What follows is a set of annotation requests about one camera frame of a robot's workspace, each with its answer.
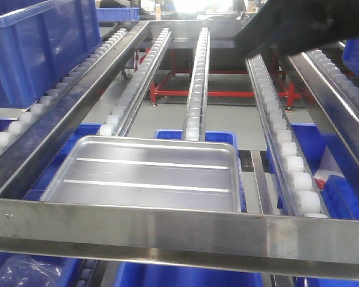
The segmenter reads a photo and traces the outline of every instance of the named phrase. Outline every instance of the red metal frame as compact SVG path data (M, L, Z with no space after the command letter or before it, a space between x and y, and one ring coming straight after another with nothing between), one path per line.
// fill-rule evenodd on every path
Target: red metal frame
M153 105L157 103L157 98L159 96L188 96L188 90L165 90L164 86L168 81L174 77L176 74L191 74L192 70L190 69L176 69L175 63L175 50L171 50L171 68L172 70L164 77L164 79L159 83L152 82L150 85L150 100ZM275 81L282 88L282 91L278 93L279 97L287 98L287 106L291 108L295 99L299 99L298 93L294 89L293 84L288 86L280 79L280 75L286 75L283 71L275 70L276 63L274 63L274 69L271 72ZM229 70L210 70L210 74L224 74L224 75L246 75L247 71L229 71ZM209 91L208 96L210 97L254 97L253 91Z

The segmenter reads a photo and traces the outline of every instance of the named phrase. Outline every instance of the hand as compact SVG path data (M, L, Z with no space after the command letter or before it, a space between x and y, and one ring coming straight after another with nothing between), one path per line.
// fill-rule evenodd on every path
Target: hand
M235 36L244 57L269 48L293 55L359 36L359 0L269 0Z

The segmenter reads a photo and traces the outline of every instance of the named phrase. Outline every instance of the stainless steel tray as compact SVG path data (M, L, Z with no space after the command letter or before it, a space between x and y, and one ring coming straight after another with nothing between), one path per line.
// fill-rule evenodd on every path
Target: stainless steel tray
M236 151L226 143L86 136L41 200L240 212Z

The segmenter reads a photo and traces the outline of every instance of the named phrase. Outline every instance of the plastic bag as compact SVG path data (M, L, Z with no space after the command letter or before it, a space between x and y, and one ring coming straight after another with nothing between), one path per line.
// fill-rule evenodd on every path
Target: plastic bag
M61 271L28 255L14 255L0 268L0 287L54 287Z

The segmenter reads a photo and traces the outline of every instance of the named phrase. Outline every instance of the roller conveyor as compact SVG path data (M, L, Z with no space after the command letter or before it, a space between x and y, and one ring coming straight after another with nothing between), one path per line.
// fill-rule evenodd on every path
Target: roller conveyor
M247 67L278 192L287 210L284 214L290 216L271 215L269 200L261 194L263 184L258 185L263 215L16 200L45 170L134 50L149 46L150 41L154 42L150 52L99 135L127 136L166 50L196 47L183 139L204 140L209 50L229 47L230 34L241 25L229 23L221 24L233 28L226 34L213 22L126 23L0 134L0 251L359 280L359 221L326 218L328 210L261 56L248 60ZM185 30L189 25L190 32ZM284 59L283 64L294 71L299 88L303 80L307 83L313 94L310 99L318 102L314 108L328 118L330 132L334 130L342 143L341 151L350 154L352 170L348 167L343 173L355 183L355 170L359 178L359 91L326 59L313 51ZM327 92L321 96L316 89L322 87ZM338 104L329 103L325 98L329 96ZM338 112L346 120L340 120ZM324 132L326 124L317 122ZM252 157L257 159L257 152ZM260 178L263 172L254 171ZM88 230L88 225L97 226L96 231ZM123 232L115 234L115 228ZM344 231L357 235L351 245Z

